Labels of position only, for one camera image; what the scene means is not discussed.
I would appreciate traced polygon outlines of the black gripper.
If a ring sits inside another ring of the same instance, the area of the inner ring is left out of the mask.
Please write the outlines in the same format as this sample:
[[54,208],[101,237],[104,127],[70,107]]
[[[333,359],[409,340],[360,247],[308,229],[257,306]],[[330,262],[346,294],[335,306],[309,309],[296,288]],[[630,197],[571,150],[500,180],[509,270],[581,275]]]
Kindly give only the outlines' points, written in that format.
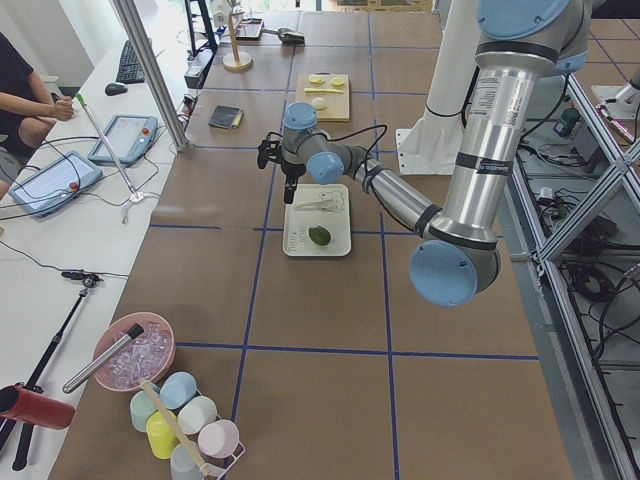
[[264,139],[258,146],[257,166],[265,169],[269,162],[280,166],[288,181],[284,185],[284,203],[292,203],[292,195],[295,196],[298,179],[304,175],[304,165],[292,163],[285,158],[284,147],[279,140]]

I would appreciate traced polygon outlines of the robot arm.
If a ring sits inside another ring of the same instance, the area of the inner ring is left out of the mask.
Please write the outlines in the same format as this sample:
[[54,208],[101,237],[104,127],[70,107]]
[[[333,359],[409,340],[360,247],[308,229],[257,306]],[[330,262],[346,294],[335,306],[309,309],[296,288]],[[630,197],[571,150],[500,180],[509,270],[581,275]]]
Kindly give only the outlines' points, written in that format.
[[456,156],[446,201],[436,205],[365,148],[329,139],[314,108],[289,105],[279,139],[266,138],[257,164],[278,164],[291,203],[303,175],[319,184],[342,176],[422,239],[409,274],[429,302],[469,302],[497,278],[494,218],[513,168],[525,114],[536,82],[580,69],[593,4],[589,1],[483,1],[477,8],[479,74]]

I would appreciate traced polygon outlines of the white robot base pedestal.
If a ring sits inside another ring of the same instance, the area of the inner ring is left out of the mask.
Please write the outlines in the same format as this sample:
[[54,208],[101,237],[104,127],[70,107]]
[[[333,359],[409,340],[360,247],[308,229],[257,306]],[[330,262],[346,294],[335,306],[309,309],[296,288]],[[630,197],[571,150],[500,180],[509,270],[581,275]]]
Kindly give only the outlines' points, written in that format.
[[480,30],[476,1],[450,3],[424,113],[410,129],[396,131],[403,175],[450,175],[463,139],[462,113],[473,90]]

